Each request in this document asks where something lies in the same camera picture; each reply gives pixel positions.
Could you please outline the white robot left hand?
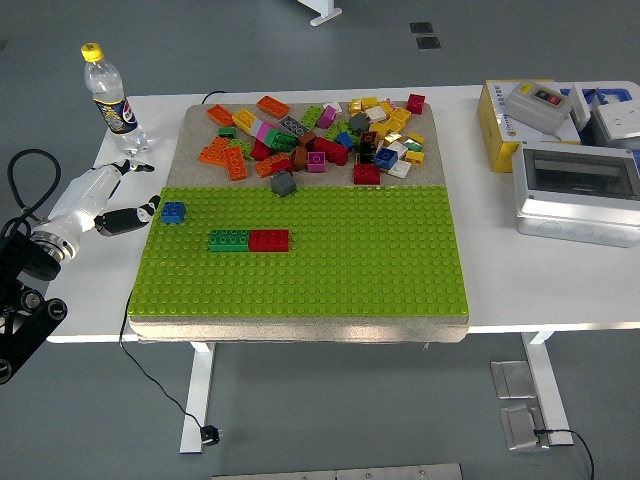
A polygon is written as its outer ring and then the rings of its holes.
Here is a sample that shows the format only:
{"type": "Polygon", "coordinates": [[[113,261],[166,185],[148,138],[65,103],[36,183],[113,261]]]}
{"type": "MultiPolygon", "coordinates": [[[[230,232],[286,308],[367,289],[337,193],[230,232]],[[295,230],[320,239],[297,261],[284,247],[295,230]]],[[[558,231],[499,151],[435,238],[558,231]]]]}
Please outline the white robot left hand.
{"type": "Polygon", "coordinates": [[[124,160],[92,168],[72,180],[48,220],[34,229],[32,237],[53,238],[70,245],[78,243],[81,234],[93,228],[103,236],[114,236],[146,226],[159,205],[158,195],[139,207],[104,213],[107,201],[130,171],[153,172],[154,167],[124,160]]]}

